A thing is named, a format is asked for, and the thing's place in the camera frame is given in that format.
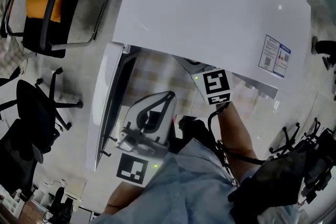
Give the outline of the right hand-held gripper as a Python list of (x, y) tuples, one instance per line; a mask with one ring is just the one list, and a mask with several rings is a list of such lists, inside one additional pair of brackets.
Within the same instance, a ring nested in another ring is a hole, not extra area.
[(204, 101), (209, 105), (230, 102), (233, 75), (224, 69), (181, 58), (182, 67), (191, 75)]

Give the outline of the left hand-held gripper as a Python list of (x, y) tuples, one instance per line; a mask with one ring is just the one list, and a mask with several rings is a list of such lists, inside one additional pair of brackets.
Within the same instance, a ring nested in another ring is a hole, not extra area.
[(121, 153), (116, 176), (124, 182), (145, 187), (161, 167), (176, 107), (172, 91), (148, 95), (129, 108), (117, 150)]

